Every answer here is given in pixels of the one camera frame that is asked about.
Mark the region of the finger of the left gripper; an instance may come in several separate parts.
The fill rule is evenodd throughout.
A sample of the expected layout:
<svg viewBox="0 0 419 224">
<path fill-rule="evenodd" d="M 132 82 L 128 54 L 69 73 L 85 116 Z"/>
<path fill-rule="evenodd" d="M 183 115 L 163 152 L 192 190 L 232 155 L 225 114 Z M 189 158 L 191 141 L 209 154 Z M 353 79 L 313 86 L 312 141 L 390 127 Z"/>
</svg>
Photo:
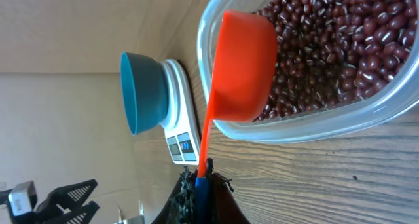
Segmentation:
<svg viewBox="0 0 419 224">
<path fill-rule="evenodd" d="M 94 201 L 91 201 L 64 215 L 45 221 L 43 224 L 89 224 L 99 208 Z"/>
<path fill-rule="evenodd" d="M 62 211 L 74 210 L 81 207 L 98 182 L 95 179 L 58 187 L 51 191 L 47 198 L 37 207 L 37 211 Z"/>
</svg>

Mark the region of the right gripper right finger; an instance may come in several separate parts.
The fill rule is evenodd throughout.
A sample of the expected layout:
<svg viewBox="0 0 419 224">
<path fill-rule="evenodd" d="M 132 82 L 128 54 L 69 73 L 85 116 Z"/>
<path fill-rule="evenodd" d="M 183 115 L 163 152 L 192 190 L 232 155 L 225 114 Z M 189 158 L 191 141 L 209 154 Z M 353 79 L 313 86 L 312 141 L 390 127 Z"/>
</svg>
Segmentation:
<svg viewBox="0 0 419 224">
<path fill-rule="evenodd" d="M 209 223 L 250 224 L 236 203 L 232 193 L 231 179 L 214 172 L 213 159 L 207 159 L 206 177 L 209 179 Z"/>
</svg>

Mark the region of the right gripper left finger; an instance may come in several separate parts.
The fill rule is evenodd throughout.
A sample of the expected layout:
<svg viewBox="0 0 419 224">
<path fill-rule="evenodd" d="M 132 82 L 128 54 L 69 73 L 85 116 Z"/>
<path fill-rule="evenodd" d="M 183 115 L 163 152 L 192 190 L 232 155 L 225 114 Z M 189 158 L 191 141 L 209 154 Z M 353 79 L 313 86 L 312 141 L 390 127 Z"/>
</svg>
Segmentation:
<svg viewBox="0 0 419 224">
<path fill-rule="evenodd" d="M 195 181 L 196 172 L 191 172 L 189 167 L 185 166 L 163 207 L 163 224 L 193 224 L 196 222 Z"/>
</svg>

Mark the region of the red scoop with blue handle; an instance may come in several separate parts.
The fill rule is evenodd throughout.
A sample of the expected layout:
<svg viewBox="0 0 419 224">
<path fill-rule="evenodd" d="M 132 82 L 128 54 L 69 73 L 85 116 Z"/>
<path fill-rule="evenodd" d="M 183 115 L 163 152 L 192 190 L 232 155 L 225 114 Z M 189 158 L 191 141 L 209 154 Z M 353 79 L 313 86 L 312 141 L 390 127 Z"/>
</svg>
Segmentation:
<svg viewBox="0 0 419 224">
<path fill-rule="evenodd" d="M 198 223 L 210 220 L 210 185 L 206 172 L 212 123 L 215 120 L 247 122 L 261 114 L 272 88 L 276 58 L 276 32 L 272 23 L 256 14 L 224 11 L 195 182 Z"/>
</svg>

